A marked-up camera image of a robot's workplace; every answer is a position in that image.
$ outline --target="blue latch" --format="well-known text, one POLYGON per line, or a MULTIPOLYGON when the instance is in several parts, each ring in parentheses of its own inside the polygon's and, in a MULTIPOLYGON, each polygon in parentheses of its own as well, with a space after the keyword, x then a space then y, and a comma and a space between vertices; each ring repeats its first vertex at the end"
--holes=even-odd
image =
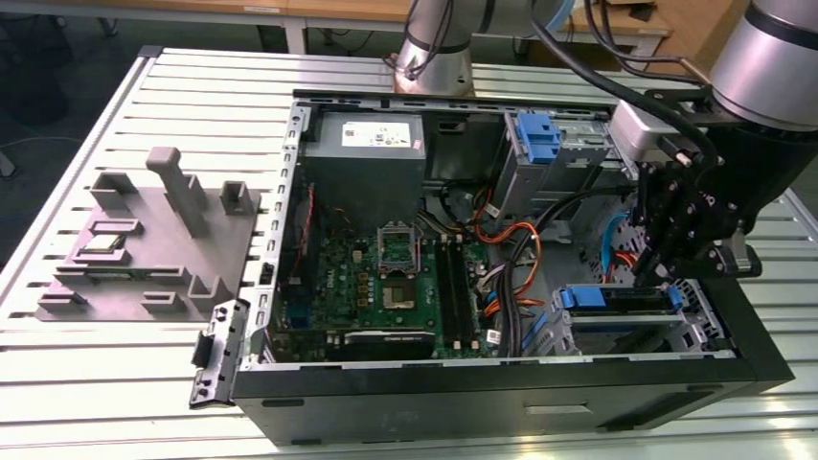
POLYGON ((562 299, 562 307, 565 309, 573 309, 574 307, 577 307, 577 304, 574 303, 574 296, 572 295, 568 289, 561 290, 561 299, 562 299))
POLYGON ((561 298, 566 309, 574 307, 593 309, 608 306, 600 287, 570 287, 561 291, 561 298))
POLYGON ((552 117, 542 113, 521 113, 517 120, 517 133, 529 150, 529 161, 552 164, 561 151, 561 130, 552 123, 552 117))
POLYGON ((685 306, 685 300, 680 288, 670 286, 668 288, 668 296, 670 297, 670 303, 674 305, 674 310, 681 309, 685 306))

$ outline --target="expansion slot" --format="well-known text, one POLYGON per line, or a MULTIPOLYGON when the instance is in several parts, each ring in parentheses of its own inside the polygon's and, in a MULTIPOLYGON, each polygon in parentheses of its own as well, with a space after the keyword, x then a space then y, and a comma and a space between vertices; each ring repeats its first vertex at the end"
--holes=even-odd
POLYGON ((461 331, 461 343, 465 348, 470 347, 477 336, 474 334, 474 311, 470 301, 470 278, 467 274, 463 245, 453 243, 449 246, 450 278, 458 312, 458 329, 461 331))
POLYGON ((435 243, 435 265, 438 269, 439 314, 443 323, 443 343, 451 346, 459 338, 458 313, 455 310, 454 288, 449 267, 449 244, 435 243))
POLYGON ((451 241, 437 243, 435 260, 443 340, 455 349, 467 348, 475 332, 463 245, 451 241))

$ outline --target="motherboard chip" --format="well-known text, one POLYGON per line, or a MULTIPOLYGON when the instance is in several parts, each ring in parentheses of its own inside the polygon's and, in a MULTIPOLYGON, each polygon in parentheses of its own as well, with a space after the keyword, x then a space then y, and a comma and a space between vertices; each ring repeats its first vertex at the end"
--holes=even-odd
POLYGON ((383 281, 383 309, 414 309, 415 283, 411 278, 394 278, 383 281))

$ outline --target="blue plastic clip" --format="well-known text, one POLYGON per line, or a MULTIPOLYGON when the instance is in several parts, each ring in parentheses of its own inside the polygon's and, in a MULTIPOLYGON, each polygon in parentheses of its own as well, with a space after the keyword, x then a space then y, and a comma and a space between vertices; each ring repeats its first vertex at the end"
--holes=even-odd
POLYGON ((574 307, 577 307, 577 304, 574 303, 574 296, 572 295, 572 292, 569 291, 569 289, 561 290, 561 299, 562 299, 562 307, 566 310, 570 310, 574 307))
POLYGON ((570 291, 578 307, 604 308, 608 305, 600 287, 573 287, 570 291))
POLYGON ((524 343, 521 344, 524 346, 524 350, 529 348, 532 341, 537 338, 537 333, 545 326, 548 319, 549 319, 549 315, 544 311, 542 314, 540 315, 540 318, 537 318, 537 322, 534 323, 534 326, 532 326, 532 329, 529 329, 529 333, 526 334, 526 337, 524 337, 524 343))
POLYGON ((529 150, 529 161, 538 165, 552 164, 561 151, 561 130, 552 117, 542 113, 521 113, 517 120, 517 133, 529 150))
POLYGON ((674 305, 674 309, 681 309, 685 306, 685 299, 682 297, 682 293, 680 292, 680 288, 670 286, 668 288, 668 296, 670 297, 670 303, 674 305))

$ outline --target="metal bracket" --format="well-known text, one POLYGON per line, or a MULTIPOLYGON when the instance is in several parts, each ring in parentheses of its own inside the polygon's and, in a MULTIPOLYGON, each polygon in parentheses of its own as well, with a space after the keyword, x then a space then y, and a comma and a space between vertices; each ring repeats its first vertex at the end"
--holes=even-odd
POLYGON ((241 358, 249 308, 250 303, 242 299, 218 305, 207 333, 199 333, 191 361, 199 368, 191 392, 193 409, 235 405, 230 392, 241 358))

